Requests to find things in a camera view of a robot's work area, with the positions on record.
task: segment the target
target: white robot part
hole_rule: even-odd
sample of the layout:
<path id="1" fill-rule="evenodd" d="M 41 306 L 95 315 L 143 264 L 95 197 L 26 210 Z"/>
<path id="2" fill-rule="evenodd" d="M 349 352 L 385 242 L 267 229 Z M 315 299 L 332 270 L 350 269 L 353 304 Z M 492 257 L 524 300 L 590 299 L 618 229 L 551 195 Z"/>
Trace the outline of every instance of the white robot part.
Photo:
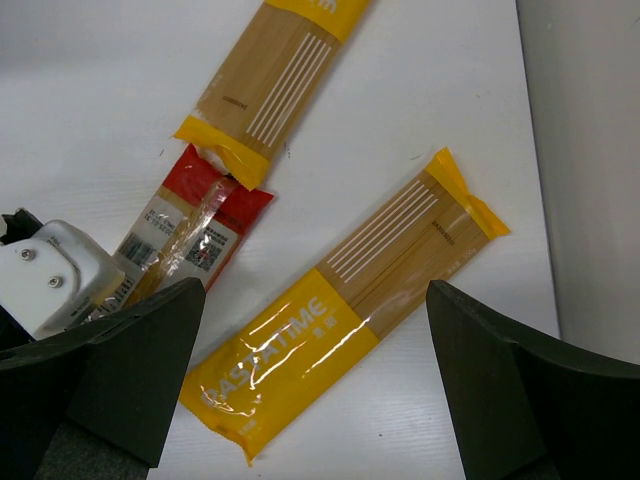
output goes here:
<path id="1" fill-rule="evenodd" d="M 34 339 L 86 318 L 124 280 L 91 237 L 61 220 L 0 246 L 0 305 Z"/>

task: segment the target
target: yellow pasta package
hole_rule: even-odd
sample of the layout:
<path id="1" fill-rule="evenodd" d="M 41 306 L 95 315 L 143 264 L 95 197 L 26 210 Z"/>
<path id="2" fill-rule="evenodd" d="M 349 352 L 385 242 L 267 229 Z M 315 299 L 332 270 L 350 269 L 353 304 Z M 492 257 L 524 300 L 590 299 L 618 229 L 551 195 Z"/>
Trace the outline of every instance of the yellow pasta package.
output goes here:
<path id="1" fill-rule="evenodd" d="M 181 402 L 251 461 L 508 228 L 447 149 L 246 328 L 193 369 Z"/>
<path id="2" fill-rule="evenodd" d="M 265 0 L 176 138 L 258 187 L 369 0 Z"/>

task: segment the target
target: white stripe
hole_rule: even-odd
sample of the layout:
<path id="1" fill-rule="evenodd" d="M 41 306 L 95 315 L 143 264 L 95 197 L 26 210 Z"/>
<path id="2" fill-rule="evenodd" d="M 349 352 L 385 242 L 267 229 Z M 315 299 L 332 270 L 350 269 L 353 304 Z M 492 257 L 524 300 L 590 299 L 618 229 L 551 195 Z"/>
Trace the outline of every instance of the white stripe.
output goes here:
<path id="1" fill-rule="evenodd" d="M 300 94 L 296 98 L 296 100 L 293 103 L 293 105 L 290 108 L 287 105 L 287 107 L 283 111 L 284 119 L 282 119 L 282 116 L 280 117 L 280 120 L 278 121 L 279 122 L 278 123 L 278 125 L 279 125 L 278 131 L 271 138 L 271 141 L 269 142 L 269 148 L 271 148 L 273 146 L 273 142 L 275 142 L 276 138 L 278 138 L 278 135 L 280 135 L 280 132 L 282 131 L 284 126 L 287 124 L 287 121 L 289 120 L 289 117 L 291 116 L 293 111 L 298 106 L 298 103 L 300 103 L 300 100 L 302 99 L 302 96 L 305 94 L 305 92 L 309 88 L 309 85 L 311 85 L 311 82 L 316 77 L 316 74 L 318 73 L 318 70 L 320 70 L 320 67 L 324 64 L 324 61 L 327 59 L 327 55 L 329 55 L 329 52 L 331 52 L 331 47 L 329 47 L 327 44 L 325 44 L 322 48 L 324 49 L 324 47 L 328 47 L 328 50 L 324 53 L 322 59 L 316 65 L 316 68 L 313 70 L 313 73 L 311 74 L 311 76 L 307 80 L 307 83 L 305 84 L 304 88 L 300 91 Z"/>
<path id="2" fill-rule="evenodd" d="M 318 47 L 320 46 L 320 44 L 323 43 L 322 40 L 320 40 L 317 37 L 313 37 L 313 39 L 311 40 L 311 42 L 309 42 L 309 45 L 307 45 L 307 48 L 304 49 L 304 53 L 302 54 L 302 56 L 300 57 L 300 59 L 298 60 L 298 62 L 296 63 L 295 68 L 291 71 L 290 75 L 293 75 L 293 72 L 295 72 L 296 70 L 298 71 L 298 73 L 296 74 L 296 76 L 294 77 L 293 81 L 289 84 L 289 88 L 287 88 L 287 91 L 284 93 L 284 95 L 282 95 L 282 97 L 280 97 L 280 101 L 278 102 L 278 105 L 276 106 L 276 108 L 274 108 L 271 112 L 271 116 L 269 117 L 269 120 L 267 120 L 267 123 L 265 124 L 264 128 L 262 129 L 262 132 L 260 132 L 260 135 L 258 136 L 258 140 L 262 141 L 262 136 L 265 134 L 265 132 L 267 131 L 267 129 L 273 125 L 273 120 L 275 119 L 276 115 L 279 113 L 280 111 L 280 107 L 282 107 L 282 104 L 284 102 L 287 101 L 287 99 L 289 98 L 289 94 L 291 93 L 291 90 L 293 89 L 293 87 L 296 85 L 296 83 L 298 82 L 300 75 L 302 75 L 302 73 L 305 71 L 305 69 L 307 68 L 307 65 L 309 64 L 309 61 L 314 57 L 316 50 L 318 49 Z M 309 47 L 311 45 L 313 46 L 313 50 L 311 50 L 311 53 L 309 54 L 309 56 L 307 57 L 307 59 L 304 61 L 304 63 L 302 64 L 302 67 L 298 70 L 298 63 L 300 63 L 300 61 L 307 55 L 307 51 L 309 50 Z"/>
<path id="3" fill-rule="evenodd" d="M 330 267 L 333 267 L 333 268 L 337 267 L 337 266 L 340 264 L 340 262 L 342 262 L 342 260 L 344 260 L 344 258 L 345 258 L 347 255 L 349 255 L 351 252 L 353 252 L 353 250 L 354 250 L 355 248 L 357 248 L 357 247 L 358 247 L 358 245 L 360 245 L 362 242 L 364 242 L 364 241 L 367 239 L 367 237 L 368 237 L 369 235 L 371 235 L 371 233 L 372 233 L 372 232 L 367 233 L 367 234 L 364 236 L 364 238 L 362 238 L 362 239 L 361 239 L 361 240 L 360 240 L 356 245 L 354 245 L 354 246 L 353 246 L 353 247 L 352 247 L 348 252 L 346 252 L 344 255 L 342 255 L 342 256 L 341 256 L 341 257 L 340 257 L 340 258 L 339 258 L 335 263 L 333 263 L 333 264 L 332 264 L 331 262 L 333 262 L 333 260 L 334 260 L 337 256 L 339 256 L 342 252 L 344 252 L 347 248 L 349 248 L 349 245 L 351 245 L 351 244 L 352 244 L 353 242 L 355 242 L 358 238 L 360 238 L 360 236 L 361 236 L 361 235 L 363 235 L 367 230 L 369 230 L 371 227 L 373 227 L 373 226 L 378 222 L 378 220 L 382 219 L 382 218 L 387 214 L 387 212 L 389 212 L 392 208 L 394 208 L 396 205 L 398 205 L 398 203 L 399 203 L 399 202 L 400 202 L 400 201 L 401 201 L 401 200 L 402 200 L 402 199 L 403 199 L 403 198 L 404 198 L 408 193 L 410 193 L 411 191 L 413 191 L 413 189 L 414 189 L 417 185 L 420 185 L 420 187 L 422 188 L 422 184 L 420 183 L 420 180 L 416 180 L 416 183 L 414 183 L 413 185 L 411 185 L 411 187 L 409 187 L 407 190 L 405 190 L 405 191 L 404 191 L 404 193 L 403 193 L 402 195 L 400 195 L 398 198 L 396 198 L 396 199 L 393 201 L 393 203 L 392 203 L 391 205 L 389 205 L 387 208 L 385 208 L 385 209 L 384 209 L 384 211 L 383 211 L 380 215 L 378 215 L 378 216 L 377 216 L 376 218 L 374 218 L 371 222 L 369 222 L 369 224 L 368 224 L 365 228 L 363 228 L 362 230 L 360 230 L 360 233 L 359 233 L 358 235 L 356 235 L 355 237 L 353 237 L 349 243 L 347 243 L 347 244 L 346 244 L 344 247 L 342 247 L 342 248 L 341 248 L 341 249 L 340 249 L 340 250 L 339 250 L 339 251 L 338 251 L 338 252 L 337 252 L 333 257 L 331 257 L 331 258 L 329 259 L 329 261 L 327 262 L 327 263 L 329 264 L 329 266 L 330 266 Z M 418 190 L 414 191 L 414 192 L 411 194 L 411 196 L 410 196 L 409 198 L 413 197 L 413 196 L 414 196 L 416 193 L 418 193 L 419 191 L 420 191 L 420 188 L 419 188 Z"/>
<path id="4" fill-rule="evenodd" d="M 253 128 L 254 124 L 258 121 L 258 119 L 260 118 L 260 115 L 262 115 L 262 112 L 264 111 L 265 107 L 269 104 L 269 101 L 271 100 L 271 97 L 273 96 L 273 93 L 276 91 L 276 89 L 280 86 L 280 83 L 282 82 L 282 79 L 284 78 L 284 76 L 287 74 L 287 72 L 289 71 L 289 69 L 291 68 L 291 65 L 293 65 L 293 62 L 296 60 L 296 58 L 298 57 L 298 54 L 300 53 L 300 51 L 302 50 L 302 47 L 304 47 L 304 44 L 307 42 L 309 36 L 311 35 L 311 32 L 307 32 L 306 37 L 304 37 L 304 40 L 302 40 L 302 43 L 298 46 L 298 50 L 296 50 L 296 53 L 293 55 L 293 57 L 291 57 L 291 60 L 289 60 L 289 64 L 287 65 L 287 68 L 284 69 L 284 71 L 282 72 L 282 75 L 280 75 L 280 78 L 278 79 L 278 82 L 274 85 L 274 87 L 271 89 L 271 92 L 269 93 L 269 96 L 267 97 L 267 99 L 264 101 L 264 103 L 262 104 L 262 107 L 260 107 L 260 110 L 258 111 L 258 113 L 256 114 L 256 116 L 253 118 L 253 121 L 251 122 L 251 125 L 249 125 L 249 128 L 247 128 L 247 133 L 251 134 L 251 129 Z"/>
<path id="5" fill-rule="evenodd" d="M 425 202 L 424 202 L 422 205 L 426 204 L 430 199 L 431 199 L 431 197 L 427 198 L 427 200 L 425 200 Z M 351 280 L 353 280 L 353 277 L 355 277 L 356 275 L 358 275 L 358 274 L 362 271 L 362 269 L 363 269 L 363 268 L 365 268 L 367 265 L 369 265 L 369 264 L 370 264 L 370 263 L 371 263 L 371 262 L 372 262 L 372 261 L 373 261 L 373 260 L 378 256 L 378 255 L 380 255 L 382 252 L 384 252 L 384 251 L 389 247 L 389 245 L 391 245 L 393 242 L 395 242 L 395 241 L 398 239 L 398 237 L 399 237 L 400 235 L 402 235 L 404 232 L 406 232 L 406 231 L 407 231 L 407 229 L 409 229 L 409 228 L 410 228 L 414 223 L 416 223 L 420 218 L 422 218 L 422 217 L 424 216 L 424 214 L 425 214 L 425 213 L 427 213 L 429 210 L 431 210 L 431 208 L 432 208 L 436 203 L 438 203 L 438 200 L 439 200 L 439 199 L 437 199 L 437 198 L 436 198 L 433 202 L 431 202 L 431 205 L 429 205 L 429 206 L 427 207 L 427 209 L 426 209 L 424 212 L 422 212 L 420 215 L 418 215 L 416 218 L 414 218 L 414 219 L 411 221 L 411 223 L 409 223 L 409 225 L 407 225 L 407 226 L 406 226 L 406 227 L 404 227 L 402 230 L 400 230 L 400 232 L 398 232 L 398 234 L 397 234 L 395 237 L 393 237 L 391 240 L 389 240 L 389 241 L 385 244 L 385 246 L 384 246 L 384 247 L 382 247 L 381 249 L 379 249 L 379 250 L 376 252 L 376 254 L 375 254 L 374 256 L 370 257 L 370 258 L 369 258 L 369 260 L 367 260 L 367 261 L 366 261 L 366 262 L 365 262 L 365 263 L 364 263 L 360 268 L 358 268 L 358 270 L 356 270 L 355 272 L 353 272 L 353 273 L 351 274 L 351 276 L 345 280 L 345 282 L 344 282 L 344 283 L 345 283 L 345 284 L 347 284 L 347 283 L 349 283 Z"/>
<path id="6" fill-rule="evenodd" d="M 409 216 L 413 215 L 415 212 L 417 212 L 417 211 L 418 211 L 418 209 L 419 209 L 420 207 L 418 207 L 418 208 L 413 208 L 413 207 L 415 206 L 415 204 L 416 204 L 416 203 L 418 203 L 420 200 L 422 200 L 422 199 L 424 198 L 424 196 L 425 196 L 427 193 L 429 193 L 429 189 L 428 189 L 428 188 L 427 188 L 424 192 L 420 193 L 420 195 L 418 196 L 418 198 L 416 198 L 413 202 L 411 202 L 409 205 L 407 205 L 407 207 L 406 207 L 402 212 L 400 212 L 400 213 L 397 215 L 397 217 L 396 217 L 396 216 L 394 216 L 395 212 L 394 212 L 394 214 L 390 215 L 390 217 L 392 217 L 392 218 L 391 218 L 391 221 L 390 221 L 390 222 L 388 222 L 388 223 L 387 223 L 387 225 L 386 225 L 382 230 L 380 230 L 380 231 L 379 231 L 379 232 L 378 232 L 378 233 L 377 233 L 377 234 L 376 234 L 376 235 L 375 235 L 371 240 L 369 240 L 369 241 L 366 243 L 366 245 L 364 245 L 362 248 L 360 248 L 360 250 L 358 250 L 356 253 L 354 253 L 354 254 L 353 254 L 353 256 L 352 256 L 349 260 L 353 260 L 354 258 L 357 258 L 357 257 L 359 257 L 361 254 L 363 254 L 363 252 L 365 252 L 365 250 L 367 249 L 367 247 L 368 247 L 369 245 L 371 245 L 371 244 L 373 243 L 373 241 L 374 241 L 376 238 L 378 238 L 380 235 L 382 235 L 384 232 L 386 232 L 386 231 L 389 229 L 389 227 L 391 227 L 391 226 L 393 225 L 393 223 L 392 223 L 392 222 L 393 222 L 393 220 L 396 220 L 397 218 L 399 218 L 399 219 L 400 219 L 400 223 L 398 223 L 395 227 L 393 227 L 393 228 L 391 229 L 391 232 L 387 234 L 387 236 L 391 235 L 391 234 L 392 234 L 392 233 L 393 233 L 393 232 L 394 232 L 394 231 L 395 231 L 395 230 L 396 230 L 400 225 L 402 225 L 402 224 L 404 223 L 405 218 L 407 218 L 407 217 L 409 217 Z M 432 197 L 433 197 L 433 194 L 431 194 L 431 195 L 429 196 L 429 198 L 427 198 L 427 201 L 429 201 L 429 199 L 430 199 L 430 198 L 432 198 Z M 347 269 L 347 271 L 346 271 L 346 272 L 344 272 L 342 275 L 340 275 L 340 278 L 344 277 L 344 276 L 345 276 L 345 275 L 347 275 L 351 270 L 353 270 L 353 269 L 356 267 L 356 265 L 362 261 L 362 259 L 363 259 L 363 258 L 366 258 L 366 257 L 367 257 L 367 255 L 369 255 L 369 254 L 371 253 L 371 251 L 372 251 L 372 249 L 371 249 L 371 250 L 369 250 L 369 251 L 367 251 L 366 253 L 364 253 L 364 254 L 362 255 L 362 258 L 361 258 L 360 260 L 356 261 L 353 265 L 351 265 L 351 266 Z M 348 261 L 347 261 L 347 262 L 345 262 L 345 263 L 344 263 L 344 264 L 343 264 L 343 265 L 342 265 L 338 270 L 336 270 L 336 273 L 340 273 L 340 270 L 342 270 L 342 269 L 343 269 L 344 267 L 346 267 L 348 264 L 349 264 L 349 262 L 348 262 Z"/>

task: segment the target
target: barcode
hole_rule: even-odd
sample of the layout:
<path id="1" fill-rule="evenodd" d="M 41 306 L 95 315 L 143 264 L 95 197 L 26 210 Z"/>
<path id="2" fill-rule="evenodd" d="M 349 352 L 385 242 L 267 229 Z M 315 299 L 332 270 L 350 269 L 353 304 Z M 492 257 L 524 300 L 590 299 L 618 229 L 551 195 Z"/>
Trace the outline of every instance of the barcode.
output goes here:
<path id="1" fill-rule="evenodd" d="M 151 255 L 155 253 L 156 249 L 152 245 L 142 240 L 135 233 L 129 234 L 122 246 L 118 249 L 118 252 L 125 258 L 131 260 L 140 268 L 145 267 Z"/>
<path id="2" fill-rule="evenodd" d="M 131 276 L 125 275 L 124 281 L 120 284 L 113 295 L 107 298 L 100 306 L 100 308 L 98 308 L 98 312 L 106 315 L 119 310 L 124 301 L 127 299 L 127 294 L 131 291 L 135 284 L 136 281 Z"/>
<path id="3" fill-rule="evenodd" d="M 192 263 L 197 268 L 209 273 L 211 267 L 222 253 L 222 248 L 211 243 L 212 237 L 209 234 L 200 235 L 198 241 L 193 244 L 187 254 L 187 262 Z"/>

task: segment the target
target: red pasta package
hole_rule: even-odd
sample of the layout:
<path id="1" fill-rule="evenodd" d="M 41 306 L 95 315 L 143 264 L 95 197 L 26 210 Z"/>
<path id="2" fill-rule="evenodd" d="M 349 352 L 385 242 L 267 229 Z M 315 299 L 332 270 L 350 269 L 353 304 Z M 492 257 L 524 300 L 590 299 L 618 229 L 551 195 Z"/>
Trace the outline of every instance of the red pasta package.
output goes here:
<path id="1" fill-rule="evenodd" d="M 126 278 L 100 314 L 187 277 L 209 290 L 272 199 L 222 174 L 188 145 L 114 254 Z"/>

